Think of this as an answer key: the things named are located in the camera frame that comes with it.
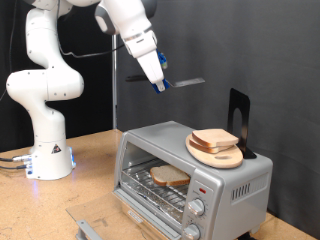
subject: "gray wall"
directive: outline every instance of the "gray wall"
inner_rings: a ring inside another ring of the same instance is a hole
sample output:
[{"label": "gray wall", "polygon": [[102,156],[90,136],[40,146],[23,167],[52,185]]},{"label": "gray wall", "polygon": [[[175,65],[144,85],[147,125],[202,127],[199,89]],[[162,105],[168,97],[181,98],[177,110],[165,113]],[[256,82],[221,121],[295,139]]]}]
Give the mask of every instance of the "gray wall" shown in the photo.
[{"label": "gray wall", "polygon": [[225,128],[230,88],[251,99],[248,146],[274,162],[269,210],[320,238],[320,1],[159,0],[152,19],[170,81],[198,86],[157,95],[119,51],[118,128],[174,120]]}]

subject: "toast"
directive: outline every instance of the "toast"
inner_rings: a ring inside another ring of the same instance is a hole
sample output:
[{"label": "toast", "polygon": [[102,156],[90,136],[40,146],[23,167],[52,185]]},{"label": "toast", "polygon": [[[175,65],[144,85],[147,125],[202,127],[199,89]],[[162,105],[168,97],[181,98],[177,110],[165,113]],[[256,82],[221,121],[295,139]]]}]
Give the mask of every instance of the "toast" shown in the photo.
[{"label": "toast", "polygon": [[234,146],[234,145],[230,145],[230,146],[224,146],[224,147],[206,147],[198,143],[192,136],[190,136],[189,143],[192,147],[207,153],[218,153]]},{"label": "toast", "polygon": [[172,165],[153,167],[150,175],[155,184],[159,186],[178,186],[190,183],[190,177]]},{"label": "toast", "polygon": [[225,147],[237,144],[239,139],[223,129],[193,131],[192,137],[205,147]]}]

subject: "wooden table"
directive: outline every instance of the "wooden table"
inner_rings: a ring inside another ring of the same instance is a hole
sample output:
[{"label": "wooden table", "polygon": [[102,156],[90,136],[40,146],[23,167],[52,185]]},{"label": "wooden table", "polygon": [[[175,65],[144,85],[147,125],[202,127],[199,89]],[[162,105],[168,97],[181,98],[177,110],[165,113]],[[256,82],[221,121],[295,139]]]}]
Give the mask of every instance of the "wooden table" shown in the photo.
[{"label": "wooden table", "polygon": [[[119,130],[68,139],[76,169],[60,180],[28,180],[24,170],[0,170],[0,240],[72,240],[78,226],[66,209],[100,198],[113,190]],[[0,157],[28,153],[29,148]],[[1,162],[2,166],[14,164]],[[315,240],[280,219],[267,220],[254,235],[259,240]]]}]

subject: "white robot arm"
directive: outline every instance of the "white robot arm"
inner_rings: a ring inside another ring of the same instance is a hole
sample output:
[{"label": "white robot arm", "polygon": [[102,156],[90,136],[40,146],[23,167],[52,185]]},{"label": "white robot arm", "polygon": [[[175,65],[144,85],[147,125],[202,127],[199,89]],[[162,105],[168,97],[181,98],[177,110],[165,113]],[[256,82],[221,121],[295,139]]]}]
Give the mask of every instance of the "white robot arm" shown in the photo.
[{"label": "white robot arm", "polygon": [[[52,10],[59,0],[24,0],[37,8]],[[100,0],[67,0],[85,7]],[[101,30],[109,35],[120,34],[130,55],[136,58],[150,82],[159,92],[166,89],[157,54],[157,38],[148,17],[153,16],[157,0],[101,0],[95,17]]]},{"label": "white robot arm", "polygon": [[[28,57],[41,65],[41,70],[12,73],[7,91],[30,114],[34,146],[26,160],[27,177],[43,180],[67,176],[75,166],[66,144],[64,116],[46,105],[47,101],[79,97],[84,88],[81,75],[63,60],[57,38],[57,17],[68,14],[73,5],[85,7],[100,0],[24,0],[35,6],[27,16],[26,40]],[[165,79],[156,52],[156,37],[151,30],[144,5],[154,9],[156,0],[102,0],[96,10],[101,29],[120,33],[129,53],[137,58],[150,82],[164,91]]]}]

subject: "toaster oven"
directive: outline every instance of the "toaster oven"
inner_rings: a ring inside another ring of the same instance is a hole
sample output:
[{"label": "toaster oven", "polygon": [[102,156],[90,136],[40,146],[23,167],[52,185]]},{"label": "toaster oven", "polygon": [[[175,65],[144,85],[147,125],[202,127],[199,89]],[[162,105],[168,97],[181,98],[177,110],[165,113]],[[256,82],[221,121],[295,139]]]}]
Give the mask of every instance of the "toaster oven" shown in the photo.
[{"label": "toaster oven", "polygon": [[[185,146],[193,130],[171,121],[125,132],[114,193],[165,236],[162,239],[232,240],[256,232],[266,218],[272,161],[257,154],[233,169],[207,166]],[[150,169],[167,164],[187,173],[190,183],[155,184]]]}]

